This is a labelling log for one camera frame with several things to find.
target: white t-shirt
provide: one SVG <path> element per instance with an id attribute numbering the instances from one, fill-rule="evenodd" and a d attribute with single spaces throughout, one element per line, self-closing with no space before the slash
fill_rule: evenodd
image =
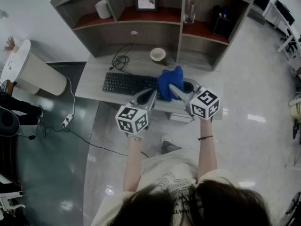
<path id="1" fill-rule="evenodd" d="M 176 198 L 173 219 L 176 222 L 181 220 L 183 213 L 189 213 L 189 209 L 185 206 L 187 202 L 182 200 L 182 196 L 188 195 L 189 191 L 187 189 L 191 185 L 200 184 L 207 179 L 226 184 L 231 182 L 234 186 L 238 186 L 238 183 L 225 170 L 210 171 L 198 181 L 197 173 L 198 153 L 195 151 L 177 150 L 148 158 L 142 162 L 142 175 L 137 190 L 139 191 L 149 185 L 158 185 L 161 189 L 168 188 L 171 196 Z M 108 225 L 119 212 L 123 201 L 133 194 L 133 192 L 123 192 L 119 195 L 105 197 L 92 226 Z M 183 225 L 189 225 L 185 218 Z"/>

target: red shelf surface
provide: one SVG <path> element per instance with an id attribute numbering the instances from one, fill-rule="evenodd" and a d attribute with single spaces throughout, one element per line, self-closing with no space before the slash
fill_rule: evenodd
<path id="1" fill-rule="evenodd" d="M 161 21 L 180 23 L 181 10 L 178 8 L 158 8 L 158 11 L 137 11 L 135 7 L 126 8 L 119 18 L 121 21 Z"/>
<path id="2" fill-rule="evenodd" d="M 190 25 L 184 24 L 183 25 L 183 34 L 194 35 L 194 36 L 214 40 L 216 42 L 229 44 L 228 39 L 226 39 L 222 36 L 213 34 L 211 32 L 211 30 L 209 29 L 209 24 L 205 23 L 205 22 L 195 21 L 194 24 L 190 24 Z"/>
<path id="3" fill-rule="evenodd" d="M 92 27 L 100 24 L 105 23 L 113 23 L 113 17 L 107 19 L 101 19 L 97 12 L 85 14 L 76 23 L 73 29 L 85 28 L 85 27 Z"/>

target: glass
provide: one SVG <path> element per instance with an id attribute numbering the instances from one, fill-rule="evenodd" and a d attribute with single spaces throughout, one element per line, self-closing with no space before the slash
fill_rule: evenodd
<path id="1" fill-rule="evenodd" d="M 186 0 L 185 3 L 185 13 L 184 13 L 184 23 L 193 24 L 196 17 L 197 5 L 192 0 Z"/>

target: cable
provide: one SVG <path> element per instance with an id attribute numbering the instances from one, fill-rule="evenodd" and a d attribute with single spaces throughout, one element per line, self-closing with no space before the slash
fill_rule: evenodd
<path id="1" fill-rule="evenodd" d="M 119 55 L 119 56 L 117 56 L 118 53 L 119 53 L 123 48 L 125 48 L 126 46 L 129 46 L 129 45 L 130 45 L 131 47 L 128 49 L 128 51 L 127 51 L 124 55 Z M 133 45 L 134 45 L 133 43 L 131 43 L 131 44 L 126 44 L 126 45 L 124 45 L 123 47 L 121 47 L 121 48 L 118 50 L 118 52 L 115 54 L 114 58 L 112 59 L 112 67 L 109 68 L 109 71 L 112 70 L 113 68 L 116 68 L 116 69 L 118 69 L 119 71 L 122 71 L 122 72 L 127 73 L 127 74 L 131 74 L 131 73 L 129 73 L 129 72 L 123 71 L 123 68 L 124 68 L 124 66 L 126 66 L 126 64 L 130 61 L 130 58 L 129 58 L 128 56 L 126 56 L 126 55 L 127 55 L 127 53 L 132 49 Z"/>
<path id="2" fill-rule="evenodd" d="M 37 125 L 37 129 L 36 129 L 36 134 L 35 135 L 31 135 L 31 136 L 24 136 L 24 135 L 19 135 L 18 134 L 18 136 L 20 136 L 20 137 L 26 137 L 26 138 L 29 138 L 30 140 L 33 140 L 33 139 L 35 139 L 36 138 L 36 136 L 37 136 L 37 134 L 38 134 L 38 126 L 39 125 L 42 125 L 43 127 L 44 127 L 44 129 L 43 129 L 43 132 L 42 132 L 42 135 L 43 135 L 43 137 L 44 138 L 46 138 L 46 130 L 47 129 L 52 129 L 54 132 L 56 132 L 56 133 L 59 133 L 59 132 L 66 132 L 66 133 L 69 133 L 69 132 L 71 132 L 72 134 L 74 134 L 74 135 L 76 135 L 77 137 L 79 137 L 80 139 L 82 139 L 85 143 L 87 143 L 87 144 L 89 144 L 89 145 L 91 145 L 91 146 L 94 146 L 94 147 L 97 147 L 97 148 L 100 148 L 100 149 L 104 149 L 104 150 L 107 150 L 107 151 L 109 151 L 109 152 L 113 152 L 113 153 L 117 153 L 118 155 L 121 155 L 121 156 L 128 156 L 128 155 L 126 155 L 126 154 L 122 154 L 122 153 L 118 153 L 118 152 L 115 152 L 115 151 L 113 151 L 113 150 L 110 150 L 110 149 L 108 149 L 108 148 L 105 148 L 105 147 L 100 147 L 100 146 L 96 146 L 96 145 L 94 145 L 94 144 L 92 144 L 92 143 L 89 143 L 88 141 L 86 141 L 82 136 L 80 136 L 80 135 L 78 135 L 77 133 L 75 133 L 73 130 L 71 130 L 71 129 L 67 129 L 67 128 L 64 128 L 64 129 L 60 129 L 60 130 L 57 130 L 57 129 L 55 129 L 53 126 L 45 126 L 45 124 L 42 122 L 42 121 L 40 121 L 40 123 Z M 144 152 L 141 152 L 143 155 L 145 155 L 147 158 L 149 158 L 149 156 L 146 154 L 146 153 L 144 153 Z"/>
<path id="3" fill-rule="evenodd" d="M 68 130 L 68 132 L 71 132 L 72 134 L 76 135 L 77 137 L 79 137 L 80 139 L 82 139 L 84 142 L 86 142 L 86 143 L 89 144 L 89 145 L 95 146 L 95 147 L 100 148 L 100 149 L 107 150 L 107 151 L 109 151 L 109 152 L 117 153 L 117 154 L 122 155 L 122 156 L 127 156 L 127 155 L 125 155 L 125 154 L 115 152 L 115 151 L 110 150 L 110 149 L 108 149 L 108 148 L 96 146 L 96 145 L 94 145 L 94 144 L 92 144 L 92 143 L 89 143 L 89 142 L 86 141 L 83 137 L 81 137 L 80 135 L 76 134 L 76 133 L 75 133 L 74 131 L 72 131 L 72 130 Z"/>
<path id="4" fill-rule="evenodd" d="M 68 80 L 69 80 L 69 82 L 70 82 L 70 91 L 71 91 L 71 94 L 73 95 L 73 112 L 72 112 L 72 116 L 74 116 L 74 113 L 75 113 L 75 95 L 74 95 L 74 93 L 72 92 L 72 84 L 71 84 L 71 80 L 68 78 L 68 77 L 66 77 Z"/>

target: white desk in background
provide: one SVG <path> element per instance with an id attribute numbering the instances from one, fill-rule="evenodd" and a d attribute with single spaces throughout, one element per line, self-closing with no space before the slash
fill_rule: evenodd
<path id="1" fill-rule="evenodd" d="M 106 73 L 112 66 L 111 61 L 117 51 L 118 49 L 99 58 L 94 58 L 92 55 L 90 55 L 79 80 L 75 96 L 104 102 L 116 103 L 120 105 L 125 105 L 128 101 L 130 101 L 132 97 L 130 95 L 103 91 L 103 83 L 105 80 Z M 163 65 L 158 65 L 151 61 L 149 52 L 146 52 L 145 50 L 135 50 L 135 47 L 132 48 L 132 50 L 127 54 L 127 56 L 129 56 L 130 61 L 125 66 L 124 71 L 136 75 L 159 77 L 162 74 L 162 70 L 173 70 L 177 66 L 177 64 L 175 63 L 167 67 Z M 214 119 L 221 120 L 223 111 L 222 73 L 219 71 L 210 72 L 200 70 L 188 66 L 182 66 L 182 69 L 184 72 L 184 78 L 193 79 L 200 85 L 211 88 L 220 97 L 221 107 L 219 112 L 214 116 Z M 113 69 L 110 72 L 120 73 L 120 71 L 117 69 Z M 172 100 L 171 102 L 157 100 L 154 109 L 170 113 L 187 114 L 184 111 L 184 103 L 178 100 Z"/>
<path id="2" fill-rule="evenodd" d="M 271 8 L 273 8 L 278 15 L 278 19 L 275 22 L 275 26 L 274 28 L 277 29 L 280 21 L 282 20 L 284 22 L 284 24 L 286 25 L 286 27 L 291 31 L 292 35 L 280 46 L 279 49 L 277 49 L 277 52 L 280 53 L 287 45 L 290 41 L 292 41 L 292 39 L 294 38 L 296 41 L 296 45 L 298 48 L 298 52 L 301 54 L 301 45 L 298 42 L 299 38 L 300 38 L 300 33 L 296 30 L 296 28 L 294 27 L 294 25 L 289 25 L 288 21 L 284 18 L 284 16 L 281 14 L 281 12 L 278 10 L 278 8 L 275 6 L 275 4 L 273 3 L 269 3 L 269 8 L 268 11 L 265 14 L 265 18 L 267 16 L 267 14 L 270 12 Z"/>

